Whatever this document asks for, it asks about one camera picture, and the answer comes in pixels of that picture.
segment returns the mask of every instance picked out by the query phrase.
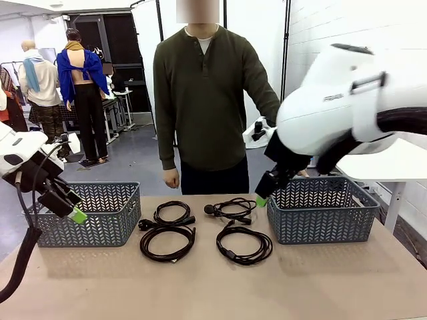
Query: basket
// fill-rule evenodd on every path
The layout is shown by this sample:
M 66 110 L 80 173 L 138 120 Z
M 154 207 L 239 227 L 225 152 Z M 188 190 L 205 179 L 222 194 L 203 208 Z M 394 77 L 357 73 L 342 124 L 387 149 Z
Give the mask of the basket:
M 141 217 L 139 183 L 70 183 L 83 201 L 78 205 L 87 219 L 77 224 L 61 219 L 37 203 L 39 247 L 120 247 L 129 239 Z
M 345 177 L 292 179 L 268 201 L 278 243 L 367 241 L 380 204 Z

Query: brown tabletop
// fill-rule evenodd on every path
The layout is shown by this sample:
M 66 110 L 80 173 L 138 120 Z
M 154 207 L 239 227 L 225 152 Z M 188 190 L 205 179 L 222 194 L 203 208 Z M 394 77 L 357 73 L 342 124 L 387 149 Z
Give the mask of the brown tabletop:
M 176 264 L 156 263 L 139 251 L 135 230 L 120 248 L 35 248 L 17 292 L 0 305 L 0 320 L 260 320 L 408 319 L 427 316 L 427 272 L 375 222 L 367 243 L 284 246 L 275 242 L 265 209 L 251 228 L 274 240 L 263 263 L 242 267 L 216 248 L 225 223 L 205 215 L 205 204 L 230 196 L 143 197 L 142 215 L 160 203 L 186 202 L 197 217 L 196 241 Z M 167 208 L 166 219 L 179 209 Z M 156 253 L 185 245 L 177 234 L 153 240 Z M 224 245 L 250 253 L 255 239 L 231 235 Z M 17 251 L 0 264 L 0 287 Z

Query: white brick wall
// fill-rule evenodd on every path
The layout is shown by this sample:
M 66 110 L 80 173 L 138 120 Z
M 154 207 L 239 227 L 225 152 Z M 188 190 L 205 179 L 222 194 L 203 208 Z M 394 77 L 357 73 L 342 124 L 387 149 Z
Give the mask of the white brick wall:
M 425 0 L 292 0 L 286 95 L 332 43 L 369 47 L 400 61 L 427 60 L 426 10 Z M 427 149 L 426 136 L 403 137 Z M 427 238 L 427 181 L 408 183 L 404 196 L 403 218 Z

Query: olive green sweater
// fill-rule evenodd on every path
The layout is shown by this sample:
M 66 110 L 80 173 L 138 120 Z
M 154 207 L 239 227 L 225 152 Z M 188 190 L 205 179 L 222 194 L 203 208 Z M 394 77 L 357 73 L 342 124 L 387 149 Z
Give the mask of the olive green sweater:
M 279 99 L 251 44 L 220 27 L 204 55 L 182 29 L 157 46 L 154 57 L 155 120 L 163 169 L 175 168 L 175 131 L 181 160 L 219 171 L 246 154 L 244 90 L 260 113 L 276 122 Z

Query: patterned pants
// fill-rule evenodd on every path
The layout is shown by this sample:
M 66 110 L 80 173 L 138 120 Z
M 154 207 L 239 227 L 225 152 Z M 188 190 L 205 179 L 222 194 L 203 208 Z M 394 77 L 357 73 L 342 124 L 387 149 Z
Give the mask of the patterned pants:
M 37 113 L 43 132 L 47 136 L 47 143 L 52 143 L 55 140 L 55 137 L 60 137 L 64 133 L 59 106 L 54 105 L 52 107 L 42 107 L 40 105 L 36 105 L 32 101 L 30 101 L 30 104 Z M 58 157 L 67 157 L 69 155 L 69 151 L 70 150 L 67 145 L 62 146 L 58 151 Z

